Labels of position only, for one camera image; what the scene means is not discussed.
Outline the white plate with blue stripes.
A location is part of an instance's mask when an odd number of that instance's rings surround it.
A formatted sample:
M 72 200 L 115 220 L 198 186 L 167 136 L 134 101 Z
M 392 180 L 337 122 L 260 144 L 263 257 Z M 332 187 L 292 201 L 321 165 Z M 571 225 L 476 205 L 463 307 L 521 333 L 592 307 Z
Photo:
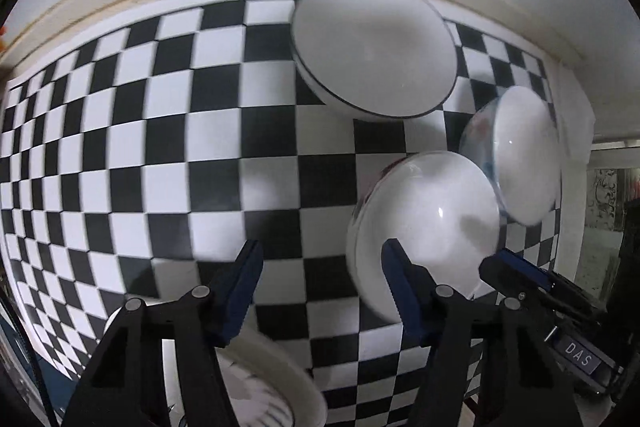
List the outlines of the white plate with blue stripes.
M 323 426 L 328 406 L 311 378 L 281 348 L 250 325 L 216 350 L 241 426 Z

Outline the black white checkered mat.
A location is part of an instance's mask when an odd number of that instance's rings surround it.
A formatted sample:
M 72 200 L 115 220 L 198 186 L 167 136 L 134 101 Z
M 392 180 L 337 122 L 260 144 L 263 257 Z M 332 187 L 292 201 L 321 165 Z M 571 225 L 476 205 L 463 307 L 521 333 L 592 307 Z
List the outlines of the black white checkered mat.
M 293 5 L 139 16 L 9 83 L 3 254 L 54 397 L 127 297 L 176 299 L 256 239 L 265 266 L 247 322 L 310 375 L 329 424 L 407 419 L 427 353 L 358 297 L 345 256 L 352 208 L 393 162 L 457 150 L 472 115 L 506 88 L 549 100 L 547 64 L 451 15 L 449 98 L 420 119 L 356 121 L 300 78 Z

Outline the white bowl red pattern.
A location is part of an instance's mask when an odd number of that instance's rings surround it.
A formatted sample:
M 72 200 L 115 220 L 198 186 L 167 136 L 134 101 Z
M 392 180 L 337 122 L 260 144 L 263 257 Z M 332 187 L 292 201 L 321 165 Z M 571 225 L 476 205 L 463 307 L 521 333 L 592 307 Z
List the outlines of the white bowl red pattern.
M 346 262 L 363 302 L 398 323 L 382 269 L 387 239 L 397 239 L 436 283 L 474 298 L 489 291 L 478 269 L 495 254 L 499 234 L 498 202 L 480 167 L 452 152 L 421 153 L 399 161 L 360 199 L 347 229 Z

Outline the white bowl blue pattern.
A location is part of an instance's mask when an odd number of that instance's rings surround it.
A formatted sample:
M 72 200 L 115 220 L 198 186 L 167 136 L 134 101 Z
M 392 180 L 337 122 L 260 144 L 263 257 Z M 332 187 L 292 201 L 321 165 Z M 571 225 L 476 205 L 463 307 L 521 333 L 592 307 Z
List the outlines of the white bowl blue pattern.
M 513 221 L 533 227 L 551 211 L 561 183 L 559 138 L 549 104 L 533 90 L 511 87 L 480 109 L 459 152 L 485 173 Z

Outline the white bowl with black rim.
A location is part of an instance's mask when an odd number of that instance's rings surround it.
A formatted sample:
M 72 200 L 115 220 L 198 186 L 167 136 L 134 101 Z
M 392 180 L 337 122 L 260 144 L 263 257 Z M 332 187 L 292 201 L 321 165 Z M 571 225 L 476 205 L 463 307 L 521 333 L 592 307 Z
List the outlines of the white bowl with black rim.
M 352 118 L 425 116 L 457 80 L 454 38 L 427 0 L 297 0 L 290 41 L 309 89 Z

